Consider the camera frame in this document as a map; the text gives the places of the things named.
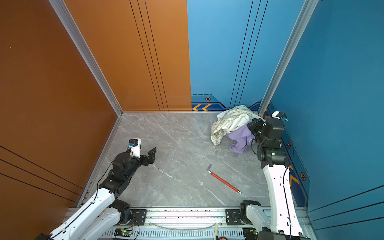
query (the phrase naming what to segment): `blue wall panel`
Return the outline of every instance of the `blue wall panel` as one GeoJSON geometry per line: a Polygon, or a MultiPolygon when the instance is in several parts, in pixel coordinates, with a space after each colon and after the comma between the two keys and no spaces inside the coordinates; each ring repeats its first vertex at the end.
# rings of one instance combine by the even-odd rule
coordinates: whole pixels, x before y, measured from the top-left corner
{"type": "MultiPolygon", "coordinates": [[[[271,103],[267,107],[268,116],[270,113],[276,111],[275,106],[271,103]]],[[[310,187],[310,176],[297,153],[295,147],[291,144],[292,139],[284,129],[282,139],[282,148],[288,153],[287,157],[291,164],[290,166],[290,185],[293,197],[297,207],[304,207],[307,209],[308,206],[308,192],[310,187]]]]}
{"type": "Polygon", "coordinates": [[[357,239],[383,239],[381,226],[384,225],[384,219],[378,219],[368,222],[355,223],[333,228],[317,230],[316,235],[319,240],[357,240],[357,239]]]}
{"type": "MultiPolygon", "coordinates": [[[[384,182],[383,9],[378,0],[319,1],[272,99],[288,115],[286,129],[311,178],[311,220],[383,201],[370,192],[323,207],[384,182]]],[[[330,237],[336,231],[379,228],[379,220],[348,223],[384,216],[383,210],[380,204],[313,225],[327,227],[316,231],[320,240],[337,239],[330,237]]],[[[346,236],[340,239],[363,235],[346,236]]]]}
{"type": "Polygon", "coordinates": [[[188,0],[192,95],[214,96],[226,108],[259,101],[303,3],[268,1],[266,8],[267,0],[188,0]]]}

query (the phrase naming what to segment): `black line stripe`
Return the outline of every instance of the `black line stripe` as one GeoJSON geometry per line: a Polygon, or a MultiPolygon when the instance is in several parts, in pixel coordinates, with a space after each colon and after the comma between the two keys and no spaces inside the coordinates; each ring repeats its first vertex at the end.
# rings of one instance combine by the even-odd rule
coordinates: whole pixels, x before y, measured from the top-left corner
{"type": "Polygon", "coordinates": [[[18,169],[23,170],[24,172],[27,172],[27,173],[29,173],[29,174],[32,174],[32,175],[34,175],[34,176],[36,176],[36,177],[38,177],[38,178],[40,178],[40,179],[43,179],[43,180],[45,180],[45,181],[47,181],[47,182],[50,182],[50,183],[52,183],[52,184],[54,184],[54,185],[56,185],[56,186],[58,186],[58,187],[61,187],[61,188],[65,189],[65,190],[68,190],[68,191],[70,191],[70,192],[73,192],[73,191],[71,191],[71,190],[69,190],[69,189],[66,189],[65,187],[62,187],[62,186],[60,186],[60,185],[58,185],[58,184],[56,184],[56,183],[54,183],[54,182],[51,182],[51,181],[49,181],[49,180],[46,180],[46,179],[44,179],[44,178],[42,178],[42,177],[40,177],[40,176],[37,176],[36,174],[33,174],[33,173],[31,173],[31,172],[29,172],[29,171],[27,171],[27,170],[24,170],[24,169],[22,169],[22,168],[20,168],[20,167],[18,167],[18,166],[16,166],[16,165],[13,165],[12,163],[9,163],[9,162],[7,162],[7,161],[5,161],[5,160],[3,160],[3,159],[0,159],[0,161],[3,161],[3,162],[5,162],[5,163],[8,163],[8,164],[11,165],[11,166],[17,167],[18,169]]]}
{"type": "Polygon", "coordinates": [[[370,190],[368,190],[368,191],[365,191],[365,192],[362,192],[362,193],[359,193],[359,194],[356,194],[356,195],[353,195],[353,196],[350,196],[350,197],[347,197],[347,198],[341,199],[341,200],[339,200],[339,201],[337,201],[337,202],[333,202],[333,203],[331,203],[331,204],[328,204],[328,205],[325,205],[325,206],[322,206],[322,207],[319,207],[319,208],[313,209],[313,210],[311,210],[311,211],[309,211],[309,212],[313,212],[313,211],[316,211],[316,210],[322,209],[323,207],[328,207],[328,206],[330,206],[330,205],[332,205],[332,204],[336,204],[336,203],[338,203],[338,202],[342,202],[342,201],[344,201],[344,200],[347,200],[347,199],[350,199],[350,198],[356,197],[356,196],[358,196],[358,195],[361,195],[361,194],[364,194],[364,193],[367,193],[367,192],[370,192],[370,191],[373,191],[373,190],[379,189],[379,188],[381,188],[381,187],[384,187],[384,185],[381,185],[381,186],[378,186],[378,187],[372,188],[372,189],[370,189],[370,190]]]}
{"type": "MultiPolygon", "coordinates": [[[[26,159],[25,157],[22,157],[22,156],[18,155],[17,153],[14,153],[14,152],[12,152],[11,150],[9,150],[9,149],[7,149],[7,148],[5,148],[5,147],[3,147],[3,146],[0,146],[0,147],[3,148],[3,149],[5,149],[5,150],[7,150],[7,151],[9,151],[9,152],[11,152],[11,153],[13,153],[13,154],[15,154],[15,155],[18,156],[18,157],[21,157],[22,159],[26,160],[27,162],[32,163],[33,165],[38,166],[39,168],[46,170],[45,168],[43,168],[43,167],[37,165],[36,163],[29,161],[29,160],[26,159]]],[[[60,177],[59,175],[54,174],[53,172],[51,172],[51,171],[49,171],[49,170],[46,170],[46,171],[49,172],[49,173],[51,173],[51,174],[53,174],[53,175],[55,175],[55,176],[57,176],[57,177],[59,177],[59,178],[61,178],[61,179],[63,179],[63,180],[65,180],[65,181],[67,181],[67,182],[69,182],[69,183],[71,183],[71,184],[73,184],[73,185],[75,185],[76,187],[79,187],[79,188],[81,188],[81,189],[84,189],[84,188],[82,188],[82,187],[80,187],[80,186],[77,186],[76,184],[74,184],[74,183],[72,183],[72,182],[70,182],[70,181],[68,181],[68,180],[66,180],[66,179],[64,179],[64,178],[62,178],[62,177],[60,177]]]]}
{"type": "Polygon", "coordinates": [[[77,203],[77,202],[75,202],[75,201],[73,201],[73,200],[71,200],[71,199],[68,199],[68,198],[66,198],[66,197],[63,197],[63,196],[57,195],[57,194],[55,194],[55,193],[53,193],[53,192],[50,192],[50,191],[44,190],[44,189],[42,189],[42,188],[36,187],[36,186],[34,186],[34,185],[31,185],[31,184],[29,184],[29,183],[26,183],[26,182],[20,181],[20,180],[18,180],[18,179],[16,179],[16,178],[10,177],[10,176],[8,176],[8,175],[5,175],[5,174],[3,174],[3,173],[0,173],[0,174],[1,174],[1,175],[3,175],[3,176],[9,177],[9,178],[11,178],[11,179],[13,179],[13,180],[16,180],[16,181],[22,182],[22,183],[24,183],[24,184],[26,184],[26,185],[29,185],[29,186],[31,186],[31,187],[35,187],[35,188],[37,188],[37,189],[43,190],[43,191],[45,191],[45,192],[49,192],[49,193],[51,193],[51,194],[53,194],[53,195],[56,195],[56,196],[58,196],[58,197],[62,197],[62,198],[64,198],[64,199],[66,199],[66,200],[69,200],[69,201],[72,201],[72,202],[74,202],[74,203],[77,203]]]}
{"type": "Polygon", "coordinates": [[[236,98],[235,98],[235,105],[236,105],[236,101],[237,101],[237,96],[238,96],[238,94],[239,94],[239,89],[240,89],[240,85],[241,85],[241,79],[243,78],[243,73],[244,73],[245,64],[247,63],[248,52],[249,52],[249,47],[251,46],[251,42],[252,42],[253,31],[255,30],[255,25],[256,25],[257,16],[259,15],[260,4],[261,4],[261,0],[260,0],[260,3],[259,3],[259,7],[257,8],[257,13],[256,13],[256,18],[255,18],[255,23],[253,24],[253,29],[252,29],[251,39],[249,40],[249,45],[248,45],[247,54],[245,55],[245,61],[244,61],[243,71],[242,71],[242,73],[241,73],[240,82],[239,82],[239,87],[237,88],[237,94],[236,94],[236,98]]]}
{"type": "Polygon", "coordinates": [[[161,96],[161,92],[160,92],[159,81],[157,80],[157,74],[156,74],[155,64],[153,63],[153,58],[152,58],[151,48],[150,48],[150,46],[149,46],[149,41],[148,41],[147,31],[145,30],[145,25],[144,25],[143,15],[141,15],[141,9],[140,9],[139,0],[137,0],[137,5],[139,6],[139,11],[140,11],[140,16],[141,16],[141,21],[142,21],[142,23],[143,23],[143,27],[144,27],[145,38],[147,38],[147,44],[148,44],[149,55],[151,56],[152,66],[153,66],[153,71],[155,72],[155,77],[156,77],[156,82],[157,82],[157,88],[159,89],[159,94],[160,94],[161,104],[163,105],[163,111],[165,111],[164,103],[163,103],[163,97],[161,96]]]}
{"type": "Polygon", "coordinates": [[[152,80],[151,71],[149,70],[149,65],[148,65],[147,57],[146,57],[146,55],[145,55],[145,51],[144,51],[143,42],[141,41],[141,36],[140,36],[140,32],[139,32],[139,27],[137,26],[136,17],[135,17],[135,13],[133,12],[133,7],[132,7],[132,2],[131,2],[131,0],[129,0],[129,3],[130,3],[130,5],[131,5],[131,9],[132,9],[133,18],[135,19],[136,28],[137,28],[137,33],[139,34],[139,38],[140,38],[140,42],[141,42],[141,47],[143,48],[143,53],[144,53],[144,57],[145,57],[145,62],[147,63],[147,67],[148,67],[149,76],[151,77],[152,86],[153,86],[153,91],[155,92],[155,97],[156,97],[156,101],[157,101],[157,106],[159,107],[159,111],[160,111],[159,100],[157,99],[157,94],[156,94],[156,90],[155,90],[155,85],[153,84],[153,80],[152,80]]]}
{"type": "Polygon", "coordinates": [[[260,23],[259,33],[257,33],[255,46],[253,47],[253,52],[252,52],[252,56],[251,56],[251,61],[250,61],[249,66],[248,66],[247,75],[245,76],[244,85],[243,85],[243,90],[241,91],[239,104],[240,104],[240,102],[241,102],[241,98],[242,98],[242,96],[243,96],[244,87],[245,87],[245,82],[247,81],[247,77],[248,77],[249,69],[251,68],[251,63],[252,63],[253,54],[255,53],[256,43],[257,43],[257,40],[259,39],[260,29],[262,28],[263,19],[264,19],[265,10],[266,10],[267,5],[268,5],[268,0],[267,0],[267,2],[266,2],[266,5],[265,5],[265,9],[264,9],[264,14],[263,14],[262,22],[260,23]]]}
{"type": "Polygon", "coordinates": [[[147,16],[148,16],[148,21],[149,21],[149,27],[150,27],[150,29],[151,29],[152,40],[153,40],[153,46],[155,47],[155,54],[156,54],[156,58],[157,58],[157,65],[159,66],[159,72],[160,72],[161,84],[163,85],[164,98],[166,99],[167,110],[169,111],[169,108],[168,108],[168,101],[167,101],[167,95],[166,95],[166,90],[164,89],[163,77],[162,77],[162,75],[161,75],[161,69],[160,69],[160,64],[159,64],[159,57],[157,56],[155,39],[154,39],[154,37],[153,37],[151,21],[150,21],[150,19],[149,19],[148,8],[147,8],[147,2],[144,0],[144,3],[145,3],[145,8],[146,8],[146,10],[147,10],[147,16]]]}
{"type": "Polygon", "coordinates": [[[241,60],[241,55],[243,54],[243,48],[244,48],[244,43],[245,43],[245,36],[247,35],[247,29],[248,29],[249,19],[250,19],[250,17],[251,17],[252,6],[253,6],[253,0],[252,0],[252,4],[251,4],[251,10],[249,10],[249,16],[248,16],[247,27],[245,28],[245,34],[244,34],[244,40],[243,40],[243,46],[241,47],[240,59],[239,59],[239,64],[237,65],[237,71],[236,71],[236,76],[235,76],[235,83],[233,84],[233,90],[232,90],[231,102],[229,103],[229,107],[231,107],[231,104],[232,104],[232,98],[233,98],[233,92],[235,91],[236,78],[237,78],[237,73],[239,72],[240,60],[241,60]]]}
{"type": "MultiPolygon", "coordinates": [[[[371,204],[371,205],[367,205],[367,206],[364,206],[364,207],[359,207],[359,208],[356,208],[356,209],[348,210],[348,211],[341,212],[341,213],[338,213],[338,214],[333,214],[333,215],[330,215],[330,216],[327,216],[327,217],[333,217],[333,216],[336,216],[336,215],[344,214],[344,213],[347,213],[347,212],[352,212],[352,211],[359,210],[359,209],[364,209],[366,207],[371,207],[371,206],[379,205],[379,204],[382,204],[382,203],[384,203],[384,201],[383,202],[378,202],[378,203],[375,203],[375,204],[371,204]]],[[[315,220],[311,220],[311,222],[317,221],[317,220],[320,220],[320,219],[325,219],[327,217],[322,217],[322,218],[318,218],[318,219],[315,219],[315,220]]]]}
{"type": "Polygon", "coordinates": [[[350,222],[350,223],[345,223],[345,224],[340,224],[340,225],[335,225],[335,226],[330,226],[330,227],[323,227],[323,228],[318,228],[318,229],[314,229],[314,230],[321,230],[321,229],[326,229],[326,228],[331,228],[331,227],[339,227],[339,226],[345,226],[345,225],[349,225],[349,224],[368,222],[368,221],[382,219],[382,218],[384,218],[384,217],[377,217],[377,218],[372,218],[372,219],[367,219],[367,220],[362,220],[362,221],[357,221],[357,222],[350,222]]]}

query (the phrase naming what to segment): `aluminum frame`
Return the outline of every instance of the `aluminum frame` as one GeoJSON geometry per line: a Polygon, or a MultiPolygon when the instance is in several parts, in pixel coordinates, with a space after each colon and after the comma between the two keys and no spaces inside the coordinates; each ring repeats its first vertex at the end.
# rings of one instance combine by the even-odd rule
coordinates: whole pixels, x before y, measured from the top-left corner
{"type": "MultiPolygon", "coordinates": [[[[271,207],[262,207],[265,214],[271,218],[271,207]]],[[[242,228],[253,227],[253,225],[227,225],[226,209],[239,209],[236,206],[228,207],[132,207],[132,209],[147,209],[146,221],[144,226],[140,226],[140,234],[137,240],[145,239],[213,239],[208,235],[200,235],[199,232],[214,231],[215,223],[219,225],[220,236],[228,236],[229,239],[244,239],[240,234],[234,234],[232,231],[242,228]],[[169,228],[178,228],[183,230],[172,230],[169,228]]],[[[68,209],[64,222],[71,217],[78,208],[68,209]]],[[[303,235],[317,240],[311,222],[303,207],[295,207],[295,212],[299,224],[303,230],[303,235]]],[[[122,228],[115,225],[106,231],[99,239],[111,239],[116,228],[122,228]]],[[[138,228],[135,227],[134,235],[137,234],[138,228]]],[[[129,237],[118,237],[119,239],[130,239],[129,237]]]]}
{"type": "Polygon", "coordinates": [[[295,51],[297,44],[299,43],[300,38],[303,35],[305,28],[307,27],[307,24],[312,16],[314,9],[316,8],[318,1],[319,0],[306,0],[304,2],[299,17],[296,20],[291,35],[289,36],[288,42],[285,45],[283,54],[281,55],[279,63],[277,64],[276,70],[272,76],[267,90],[265,91],[258,111],[259,116],[264,115],[264,112],[269,105],[273,94],[275,93],[277,85],[279,84],[281,77],[283,76],[284,71],[288,66],[288,63],[291,60],[293,52],[295,51]]]}
{"type": "Polygon", "coordinates": [[[96,176],[97,176],[97,173],[99,172],[100,168],[101,168],[101,165],[103,164],[104,162],[104,158],[105,156],[107,155],[107,152],[108,152],[108,149],[109,149],[109,146],[111,145],[112,143],[112,140],[118,130],[118,127],[120,125],[120,122],[121,122],[121,119],[122,119],[122,116],[118,116],[118,118],[116,119],[116,122],[115,124],[113,125],[113,128],[112,128],[112,131],[111,133],[109,134],[108,136],[108,139],[103,147],[103,150],[101,151],[101,154],[96,162],[96,165],[95,167],[93,168],[92,170],[92,173],[91,173],[91,176],[89,177],[88,179],[88,182],[87,184],[85,185],[85,188],[80,196],[80,199],[79,199],[79,202],[77,203],[76,207],[81,207],[85,202],[84,200],[87,200],[86,197],[88,195],[90,195],[91,193],[89,192],[90,191],[90,188],[92,186],[92,183],[94,181],[96,181],[96,176]]]}
{"type": "Polygon", "coordinates": [[[111,104],[113,110],[118,116],[122,114],[122,108],[113,93],[111,87],[109,86],[103,72],[101,71],[96,59],[94,58],[91,50],[89,49],[83,35],[81,34],[79,28],[77,27],[71,13],[69,12],[67,6],[63,0],[49,0],[53,9],[55,10],[60,21],[67,30],[69,36],[72,38],[73,43],[76,45],[81,56],[83,57],[85,63],[88,65],[93,76],[95,77],[97,83],[99,83],[100,88],[111,104]]]}

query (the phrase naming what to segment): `orange wall panel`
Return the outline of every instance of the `orange wall panel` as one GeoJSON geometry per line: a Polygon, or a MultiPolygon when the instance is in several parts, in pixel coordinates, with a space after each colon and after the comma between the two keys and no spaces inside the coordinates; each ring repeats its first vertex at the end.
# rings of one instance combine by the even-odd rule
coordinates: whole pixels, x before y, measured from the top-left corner
{"type": "Polygon", "coordinates": [[[76,206],[117,115],[49,1],[3,1],[0,34],[1,238],[34,239],[76,206]]]}
{"type": "Polygon", "coordinates": [[[186,0],[65,0],[124,111],[190,110],[186,0]]]}

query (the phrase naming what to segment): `yellow chevron arrow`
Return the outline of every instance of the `yellow chevron arrow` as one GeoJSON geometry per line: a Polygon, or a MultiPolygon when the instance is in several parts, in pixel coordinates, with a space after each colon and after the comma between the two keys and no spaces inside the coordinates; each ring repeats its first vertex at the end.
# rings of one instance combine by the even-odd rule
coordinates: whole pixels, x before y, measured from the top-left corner
{"type": "Polygon", "coordinates": [[[196,108],[200,107],[201,104],[196,105],[192,110],[195,110],[196,112],[198,111],[196,108]]]}
{"type": "Polygon", "coordinates": [[[294,176],[289,175],[289,185],[290,185],[290,187],[292,187],[292,180],[294,180],[295,182],[297,182],[297,184],[300,184],[300,183],[299,183],[299,180],[297,180],[294,176]]]}
{"type": "Polygon", "coordinates": [[[207,110],[207,107],[209,107],[209,106],[211,106],[211,105],[208,104],[207,106],[203,107],[203,110],[204,110],[204,111],[208,111],[208,110],[207,110]]]}

